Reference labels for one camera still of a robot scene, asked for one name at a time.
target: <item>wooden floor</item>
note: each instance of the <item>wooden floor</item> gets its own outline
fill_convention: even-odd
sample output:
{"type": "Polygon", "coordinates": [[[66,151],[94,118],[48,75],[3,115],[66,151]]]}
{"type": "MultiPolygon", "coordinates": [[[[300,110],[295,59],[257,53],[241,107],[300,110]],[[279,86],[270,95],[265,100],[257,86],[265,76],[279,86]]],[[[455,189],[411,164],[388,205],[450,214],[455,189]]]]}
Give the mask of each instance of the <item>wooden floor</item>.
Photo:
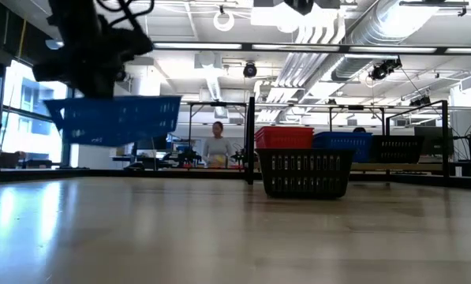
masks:
{"type": "Polygon", "coordinates": [[[471,192],[352,183],[306,201],[243,181],[8,184],[0,283],[471,283],[471,192]]]}

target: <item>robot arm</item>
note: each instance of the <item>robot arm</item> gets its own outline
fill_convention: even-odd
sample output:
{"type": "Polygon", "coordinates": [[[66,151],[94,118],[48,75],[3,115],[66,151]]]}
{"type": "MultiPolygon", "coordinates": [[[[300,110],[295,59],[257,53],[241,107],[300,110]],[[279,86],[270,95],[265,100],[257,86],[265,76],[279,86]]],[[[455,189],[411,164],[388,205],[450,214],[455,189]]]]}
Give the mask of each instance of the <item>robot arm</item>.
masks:
{"type": "Polygon", "coordinates": [[[34,65],[36,80],[64,81],[87,98],[111,99],[115,81],[125,78],[124,63],[152,51],[152,42],[136,18],[150,13],[154,0],[148,9],[136,14],[129,8],[133,0],[118,0],[120,7],[116,9],[107,7],[105,0],[96,1],[105,10],[125,16],[109,23],[97,14],[92,0],[49,0],[53,14],[48,23],[58,27],[64,46],[53,58],[34,65]],[[114,28],[126,20],[133,30],[114,28]]]}

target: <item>plastic basket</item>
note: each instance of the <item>plastic basket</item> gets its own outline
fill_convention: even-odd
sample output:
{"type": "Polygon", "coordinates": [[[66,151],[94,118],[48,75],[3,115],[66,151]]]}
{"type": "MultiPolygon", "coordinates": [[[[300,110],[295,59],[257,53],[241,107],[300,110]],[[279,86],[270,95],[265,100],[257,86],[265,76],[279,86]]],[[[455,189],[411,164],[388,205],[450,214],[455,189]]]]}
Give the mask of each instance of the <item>plastic basket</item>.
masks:
{"type": "Polygon", "coordinates": [[[258,149],[256,152],[269,196],[340,198],[346,194],[352,150],[258,149]]]}
{"type": "Polygon", "coordinates": [[[354,150],[355,163],[367,163],[370,158],[371,133],[323,132],[314,135],[314,148],[354,150]]]}
{"type": "Polygon", "coordinates": [[[372,138],[373,163],[417,163],[423,147],[422,136],[379,136],[372,138]]]}
{"type": "Polygon", "coordinates": [[[44,103],[69,143],[117,147],[175,131],[181,97],[56,99],[44,103]]]}
{"type": "Polygon", "coordinates": [[[264,126],[255,133],[256,148],[310,149],[314,129],[309,127],[264,126]]]}

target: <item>gray shirt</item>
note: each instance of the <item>gray shirt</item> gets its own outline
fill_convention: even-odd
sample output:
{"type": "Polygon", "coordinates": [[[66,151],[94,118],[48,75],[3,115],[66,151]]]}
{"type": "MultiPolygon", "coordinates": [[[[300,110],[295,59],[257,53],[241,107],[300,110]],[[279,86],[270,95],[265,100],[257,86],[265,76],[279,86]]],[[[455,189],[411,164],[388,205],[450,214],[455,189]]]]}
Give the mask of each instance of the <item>gray shirt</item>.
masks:
{"type": "Polygon", "coordinates": [[[227,155],[230,157],[234,154],[232,150],[232,145],[228,141],[228,139],[221,137],[216,139],[214,137],[207,138],[205,140],[204,145],[204,157],[208,157],[209,155],[227,155]]]}

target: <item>blurry blue basket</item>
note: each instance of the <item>blurry blue basket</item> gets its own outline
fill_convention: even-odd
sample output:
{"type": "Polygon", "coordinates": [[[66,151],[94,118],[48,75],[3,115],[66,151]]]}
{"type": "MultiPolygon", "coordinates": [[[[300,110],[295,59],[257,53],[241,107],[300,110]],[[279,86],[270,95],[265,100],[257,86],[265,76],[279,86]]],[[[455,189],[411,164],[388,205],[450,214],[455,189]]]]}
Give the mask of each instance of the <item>blurry blue basket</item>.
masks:
{"type": "Polygon", "coordinates": [[[71,144],[117,147],[175,131],[180,96],[44,101],[71,144]]]}
{"type": "Polygon", "coordinates": [[[356,150],[354,163],[368,163],[371,145],[371,133],[323,132],[314,135],[312,141],[313,148],[356,150]]]}

